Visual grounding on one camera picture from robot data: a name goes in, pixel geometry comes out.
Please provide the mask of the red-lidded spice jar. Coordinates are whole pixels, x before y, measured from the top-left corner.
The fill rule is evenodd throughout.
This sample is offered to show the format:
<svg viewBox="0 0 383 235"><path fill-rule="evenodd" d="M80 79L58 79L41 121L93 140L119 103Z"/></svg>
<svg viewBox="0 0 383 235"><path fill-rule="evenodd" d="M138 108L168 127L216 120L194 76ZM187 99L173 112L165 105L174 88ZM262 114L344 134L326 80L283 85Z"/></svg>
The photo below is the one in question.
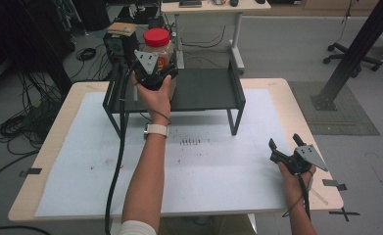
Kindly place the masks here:
<svg viewBox="0 0 383 235"><path fill-rule="evenodd" d="M167 75L171 76L172 82L168 96L172 99L178 74L178 68L172 58L173 46L169 38L169 31L165 28L154 27L146 30L143 34L145 41L145 78L149 87L158 90Z"/></svg>

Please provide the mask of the dark curtain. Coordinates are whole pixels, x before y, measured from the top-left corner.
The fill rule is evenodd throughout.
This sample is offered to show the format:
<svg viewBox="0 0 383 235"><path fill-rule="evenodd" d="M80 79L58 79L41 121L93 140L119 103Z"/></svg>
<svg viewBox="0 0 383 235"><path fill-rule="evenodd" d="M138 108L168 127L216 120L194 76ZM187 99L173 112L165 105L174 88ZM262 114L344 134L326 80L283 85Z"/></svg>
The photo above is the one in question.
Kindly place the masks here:
<svg viewBox="0 0 383 235"><path fill-rule="evenodd" d="M61 95L69 93L63 59L75 46L51 0L0 0L0 48L26 79L45 72Z"/></svg>

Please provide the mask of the black tape strip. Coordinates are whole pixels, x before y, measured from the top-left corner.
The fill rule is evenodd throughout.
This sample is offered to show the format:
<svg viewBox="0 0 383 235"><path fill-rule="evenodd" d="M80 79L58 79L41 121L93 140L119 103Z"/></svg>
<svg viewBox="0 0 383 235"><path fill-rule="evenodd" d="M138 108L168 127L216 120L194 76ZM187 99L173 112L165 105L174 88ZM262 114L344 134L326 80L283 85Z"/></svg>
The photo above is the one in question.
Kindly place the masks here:
<svg viewBox="0 0 383 235"><path fill-rule="evenodd" d="M28 168L26 170L22 170L19 174L19 177L27 177L29 174L40 174L42 168Z"/></svg>
<svg viewBox="0 0 383 235"><path fill-rule="evenodd" d="M342 183L340 184L337 180L333 179L322 179L324 186L331 186L336 187L338 191L345 191L348 190L346 184Z"/></svg>

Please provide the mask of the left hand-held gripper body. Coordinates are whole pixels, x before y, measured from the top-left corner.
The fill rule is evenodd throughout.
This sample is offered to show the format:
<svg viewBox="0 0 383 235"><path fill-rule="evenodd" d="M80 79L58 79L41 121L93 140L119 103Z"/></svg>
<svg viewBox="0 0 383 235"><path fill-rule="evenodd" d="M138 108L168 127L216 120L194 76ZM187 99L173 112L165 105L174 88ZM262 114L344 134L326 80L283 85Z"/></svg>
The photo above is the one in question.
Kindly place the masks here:
<svg viewBox="0 0 383 235"><path fill-rule="evenodd" d="M136 61L133 65L137 81L145 88L157 91L167 75L172 75L172 64L163 69L158 67L159 55L155 52L134 51Z"/></svg>

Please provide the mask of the black tape cross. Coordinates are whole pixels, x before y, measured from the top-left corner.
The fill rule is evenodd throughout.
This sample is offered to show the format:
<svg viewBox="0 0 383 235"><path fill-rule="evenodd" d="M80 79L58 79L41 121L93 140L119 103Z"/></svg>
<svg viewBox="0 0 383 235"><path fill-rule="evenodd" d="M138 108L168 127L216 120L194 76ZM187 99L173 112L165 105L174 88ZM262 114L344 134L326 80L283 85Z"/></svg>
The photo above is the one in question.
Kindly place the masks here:
<svg viewBox="0 0 383 235"><path fill-rule="evenodd" d="M347 222L350 221L351 216L359 216L359 213L356 211L346 211L344 208L340 208L338 211L330 211L329 214L332 215L342 215Z"/></svg>

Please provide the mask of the flat cardboard box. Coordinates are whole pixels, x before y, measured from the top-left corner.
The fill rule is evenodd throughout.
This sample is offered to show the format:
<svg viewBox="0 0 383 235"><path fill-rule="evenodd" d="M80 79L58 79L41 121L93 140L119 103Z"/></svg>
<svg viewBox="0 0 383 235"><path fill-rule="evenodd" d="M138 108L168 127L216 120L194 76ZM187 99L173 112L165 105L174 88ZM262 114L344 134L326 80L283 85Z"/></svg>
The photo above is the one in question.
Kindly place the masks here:
<svg viewBox="0 0 383 235"><path fill-rule="evenodd" d="M115 22L115 23L112 23L108 28L109 33L123 35L123 36L130 36L135 32L135 30L136 30L136 25L134 23Z"/></svg>

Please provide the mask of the person's olive pants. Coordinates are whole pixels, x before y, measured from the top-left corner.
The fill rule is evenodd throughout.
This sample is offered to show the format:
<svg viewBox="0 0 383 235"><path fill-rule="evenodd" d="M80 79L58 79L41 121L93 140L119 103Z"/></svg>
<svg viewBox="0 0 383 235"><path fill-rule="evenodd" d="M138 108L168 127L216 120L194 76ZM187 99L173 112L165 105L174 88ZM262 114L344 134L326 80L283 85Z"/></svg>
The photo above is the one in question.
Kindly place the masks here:
<svg viewBox="0 0 383 235"><path fill-rule="evenodd" d="M164 217L158 235L257 235L245 214Z"/></svg>

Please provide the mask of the black metal shelf rack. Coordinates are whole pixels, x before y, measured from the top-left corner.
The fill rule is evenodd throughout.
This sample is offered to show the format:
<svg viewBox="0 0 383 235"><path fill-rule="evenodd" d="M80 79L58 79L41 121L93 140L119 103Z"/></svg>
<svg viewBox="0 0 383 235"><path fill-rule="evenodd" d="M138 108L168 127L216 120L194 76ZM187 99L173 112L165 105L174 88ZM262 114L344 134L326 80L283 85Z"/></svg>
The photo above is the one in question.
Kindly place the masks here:
<svg viewBox="0 0 383 235"><path fill-rule="evenodd" d="M240 71L230 62L227 69L180 69L174 79L176 87L171 99L173 112L226 110L232 135L236 135L246 104L240 82ZM134 101L133 85L129 83L129 67L113 62L110 83L103 108L117 135L120 126L115 114L123 114L127 125L130 113L145 112L141 103Z"/></svg>

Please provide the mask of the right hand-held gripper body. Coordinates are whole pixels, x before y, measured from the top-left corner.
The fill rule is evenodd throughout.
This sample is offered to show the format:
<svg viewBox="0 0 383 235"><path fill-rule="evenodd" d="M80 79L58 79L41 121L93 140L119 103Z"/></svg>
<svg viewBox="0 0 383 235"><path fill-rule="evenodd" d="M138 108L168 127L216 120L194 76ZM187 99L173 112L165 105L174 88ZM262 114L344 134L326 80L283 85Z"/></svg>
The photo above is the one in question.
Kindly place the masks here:
<svg viewBox="0 0 383 235"><path fill-rule="evenodd" d="M328 170L314 145L297 147L292 156L287 156L278 150L271 151L270 160L276 164L284 163L292 175L304 173L310 170L313 165L324 171Z"/></svg>

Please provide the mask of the black computer tower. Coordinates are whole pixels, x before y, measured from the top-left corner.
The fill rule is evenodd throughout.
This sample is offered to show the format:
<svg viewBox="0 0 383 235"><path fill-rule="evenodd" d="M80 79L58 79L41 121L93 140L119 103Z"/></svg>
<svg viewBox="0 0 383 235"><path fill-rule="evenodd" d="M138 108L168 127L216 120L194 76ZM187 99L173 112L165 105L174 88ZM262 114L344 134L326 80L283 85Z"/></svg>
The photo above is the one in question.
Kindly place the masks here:
<svg viewBox="0 0 383 235"><path fill-rule="evenodd" d="M103 37L109 60L125 62L129 67L132 66L135 55L134 51L139 49L136 33L130 35L106 33Z"/></svg>

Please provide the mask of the black metal post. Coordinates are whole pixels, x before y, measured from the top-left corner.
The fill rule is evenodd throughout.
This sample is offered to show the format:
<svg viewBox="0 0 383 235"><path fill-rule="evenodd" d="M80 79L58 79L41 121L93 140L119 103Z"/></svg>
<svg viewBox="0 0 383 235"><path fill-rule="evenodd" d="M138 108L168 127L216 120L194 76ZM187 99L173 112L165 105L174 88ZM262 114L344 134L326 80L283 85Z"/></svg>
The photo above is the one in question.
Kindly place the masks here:
<svg viewBox="0 0 383 235"><path fill-rule="evenodd" d="M327 83L317 95L311 96L316 110L336 111L334 101L339 92L382 32L383 0L379 0Z"/></svg>

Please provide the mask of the white office desk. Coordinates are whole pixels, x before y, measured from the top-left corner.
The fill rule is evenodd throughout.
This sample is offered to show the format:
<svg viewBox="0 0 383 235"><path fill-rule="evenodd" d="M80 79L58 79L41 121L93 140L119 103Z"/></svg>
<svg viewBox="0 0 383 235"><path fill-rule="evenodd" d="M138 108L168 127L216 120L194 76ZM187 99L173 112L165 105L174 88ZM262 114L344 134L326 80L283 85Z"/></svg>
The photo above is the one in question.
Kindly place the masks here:
<svg viewBox="0 0 383 235"><path fill-rule="evenodd" d="M234 32L229 40L229 48L237 69L243 73L245 66L238 48L243 15L267 11L271 9L271 6L267 0L261 0L260 3L256 0L238 0L239 3L235 7L229 4L230 0L225 0L223 5L217 5L214 1L201 0L201 7L191 8L180 7L179 2L162 3L162 13L174 16L177 64L181 69L184 68L184 44L181 40L181 29L184 26L233 25Z"/></svg>

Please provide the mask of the white sleeve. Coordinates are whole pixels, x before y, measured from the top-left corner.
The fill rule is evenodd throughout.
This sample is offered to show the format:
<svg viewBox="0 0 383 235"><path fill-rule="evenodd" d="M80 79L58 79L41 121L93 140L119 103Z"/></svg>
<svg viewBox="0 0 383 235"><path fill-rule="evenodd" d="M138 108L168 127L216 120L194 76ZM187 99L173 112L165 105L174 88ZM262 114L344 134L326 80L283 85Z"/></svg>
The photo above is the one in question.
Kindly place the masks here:
<svg viewBox="0 0 383 235"><path fill-rule="evenodd" d="M157 232L145 222L128 220L121 224L118 235L157 235Z"/></svg>

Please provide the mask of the dark phone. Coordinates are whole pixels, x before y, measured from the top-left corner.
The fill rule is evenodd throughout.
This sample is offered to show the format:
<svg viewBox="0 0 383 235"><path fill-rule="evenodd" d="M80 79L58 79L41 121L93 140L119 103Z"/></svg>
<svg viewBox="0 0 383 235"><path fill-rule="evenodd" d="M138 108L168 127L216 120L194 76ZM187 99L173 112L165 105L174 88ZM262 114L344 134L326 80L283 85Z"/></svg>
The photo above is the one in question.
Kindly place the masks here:
<svg viewBox="0 0 383 235"><path fill-rule="evenodd" d="M179 0L180 8L201 8L201 0Z"/></svg>

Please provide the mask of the person's left hand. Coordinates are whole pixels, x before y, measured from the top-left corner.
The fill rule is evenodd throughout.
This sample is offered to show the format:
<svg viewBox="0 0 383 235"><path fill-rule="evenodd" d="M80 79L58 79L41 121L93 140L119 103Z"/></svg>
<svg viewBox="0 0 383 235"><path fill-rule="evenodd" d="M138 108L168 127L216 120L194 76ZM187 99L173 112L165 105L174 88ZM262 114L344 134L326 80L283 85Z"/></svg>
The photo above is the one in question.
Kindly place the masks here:
<svg viewBox="0 0 383 235"><path fill-rule="evenodd" d="M144 103L151 117L153 124L168 126L170 124L170 100L169 91L171 84L171 76L168 75L159 90L153 91L145 88L137 82L135 72L132 73L130 79L136 87L138 94Z"/></svg>

